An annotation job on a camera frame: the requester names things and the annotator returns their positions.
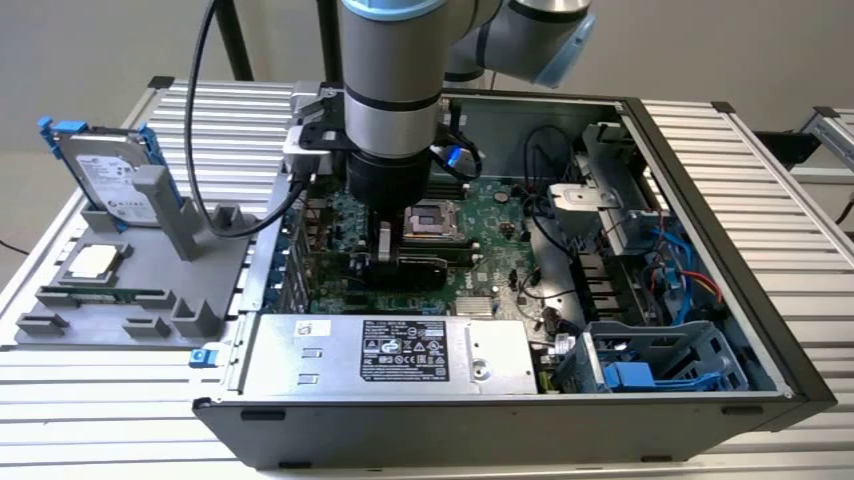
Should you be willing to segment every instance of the white label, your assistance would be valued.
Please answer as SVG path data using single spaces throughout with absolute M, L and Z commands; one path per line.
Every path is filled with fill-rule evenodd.
M 148 198 L 133 188 L 133 166 L 101 155 L 77 155 L 77 163 L 106 211 L 129 224 L 156 225 Z
M 294 337 L 328 337 L 332 335 L 332 320 L 298 320 L 293 327 Z

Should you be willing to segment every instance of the warning label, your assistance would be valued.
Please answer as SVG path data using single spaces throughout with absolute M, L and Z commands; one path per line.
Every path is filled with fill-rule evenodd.
M 361 378 L 368 382 L 447 382 L 444 322 L 365 320 Z

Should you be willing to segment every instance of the sticker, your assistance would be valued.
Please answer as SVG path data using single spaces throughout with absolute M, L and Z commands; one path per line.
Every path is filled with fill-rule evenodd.
M 367 382 L 449 381 L 444 322 L 365 320 L 361 345 Z
M 77 164 L 106 211 L 129 224 L 157 224 L 148 197 L 133 188 L 133 166 L 118 157 L 77 155 Z
M 329 335 L 332 335 L 332 320 L 298 320 L 293 326 L 294 337 L 328 337 Z

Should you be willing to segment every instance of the gray robot arm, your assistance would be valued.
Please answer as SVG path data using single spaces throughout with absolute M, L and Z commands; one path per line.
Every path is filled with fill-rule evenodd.
M 589 0 L 341 0 L 350 192 L 413 204 L 429 174 L 445 75 L 484 68 L 556 86 L 583 48 Z

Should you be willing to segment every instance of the black tube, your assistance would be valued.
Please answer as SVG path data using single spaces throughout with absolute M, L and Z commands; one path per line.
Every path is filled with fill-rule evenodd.
M 230 73 L 234 80 L 241 82 L 254 81 L 252 66 L 249 65 L 249 54 L 242 41 L 242 31 L 240 30 L 240 19 L 233 0 L 218 0 L 216 6 L 216 24 L 218 33 L 222 36 L 222 45 L 228 54 Z
M 344 76 L 341 74 L 341 45 L 337 32 L 337 0 L 317 0 L 317 23 L 320 25 L 325 81 L 341 83 Z

